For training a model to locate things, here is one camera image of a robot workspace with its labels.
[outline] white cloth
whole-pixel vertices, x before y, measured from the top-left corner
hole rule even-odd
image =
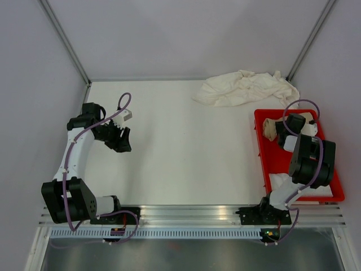
[[[240,70],[205,80],[192,99],[206,106],[238,106],[271,95],[279,98],[284,107],[300,98],[298,90],[284,80],[279,71],[271,76]]]
[[[291,182],[291,177],[287,173],[269,174],[272,190],[278,189],[285,181]],[[333,196],[331,188],[328,186],[320,186],[317,189],[307,189],[304,196]]]

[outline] glass panel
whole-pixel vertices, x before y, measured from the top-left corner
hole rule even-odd
[[[331,229],[297,229],[276,247],[251,240],[87,241],[53,239],[54,246],[70,247],[48,246],[42,270],[344,270]]]

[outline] red tray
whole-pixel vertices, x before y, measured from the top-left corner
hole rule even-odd
[[[314,119],[317,118],[317,114],[314,110],[288,110],[286,116],[290,113],[305,113],[309,112],[313,115]],[[279,119],[282,117],[282,109],[257,109],[254,112],[254,122],[256,125],[257,141],[259,147],[259,155],[261,157],[263,178],[265,179],[266,192],[272,191],[270,173],[288,173],[289,163],[292,157],[292,153],[283,150],[277,144],[277,139],[272,142],[262,135],[263,122],[266,118]],[[317,136],[321,139],[325,139],[320,122],[318,124]],[[342,189],[340,179],[336,169],[334,170],[333,179],[330,183],[330,188],[333,196],[302,196],[298,200],[304,202],[341,202],[345,199],[344,191]]]

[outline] gray wall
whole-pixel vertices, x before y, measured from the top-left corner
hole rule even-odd
[[[0,3],[0,269],[24,268],[85,91],[36,0]]]
[[[320,106],[325,135],[337,144],[336,167],[346,196],[342,209],[358,255],[361,255],[360,13],[359,0],[339,1],[294,79],[301,97]]]
[[[50,0],[92,80],[287,75],[326,0]]]

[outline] black mounting bracket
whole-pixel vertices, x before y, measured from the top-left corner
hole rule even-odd
[[[130,211],[137,216],[138,221],[140,220],[140,208],[139,207],[121,207],[118,210],[114,210],[114,212],[117,212],[117,211]],[[123,225],[124,216],[125,216],[125,221],[126,221],[127,225],[136,225],[137,224],[134,216],[132,216],[128,213],[120,213],[118,215],[101,217],[100,219],[94,218],[94,219],[90,220],[90,224],[92,224],[92,225]]]
[[[242,225],[290,225],[289,211],[279,210],[270,205],[270,195],[262,198],[259,205],[241,207],[236,212]]]

